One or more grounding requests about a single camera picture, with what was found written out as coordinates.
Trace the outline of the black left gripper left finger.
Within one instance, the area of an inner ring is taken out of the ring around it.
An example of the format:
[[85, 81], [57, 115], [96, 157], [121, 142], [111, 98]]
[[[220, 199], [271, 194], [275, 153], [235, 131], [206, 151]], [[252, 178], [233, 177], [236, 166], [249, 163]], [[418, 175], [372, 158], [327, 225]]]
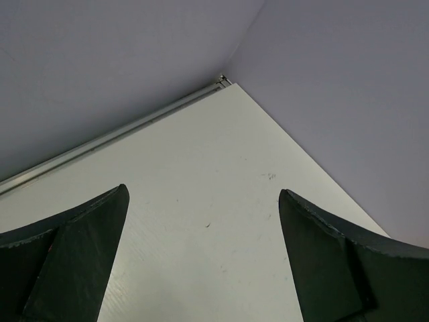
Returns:
[[96, 321], [129, 206], [124, 184], [1, 234], [2, 321]]

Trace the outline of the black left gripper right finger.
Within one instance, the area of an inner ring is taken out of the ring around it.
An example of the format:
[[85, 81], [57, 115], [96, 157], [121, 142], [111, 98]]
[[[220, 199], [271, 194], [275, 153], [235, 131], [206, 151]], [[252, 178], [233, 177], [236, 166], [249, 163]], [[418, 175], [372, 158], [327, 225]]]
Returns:
[[279, 195], [282, 233], [304, 321], [427, 321], [428, 249], [384, 237]]

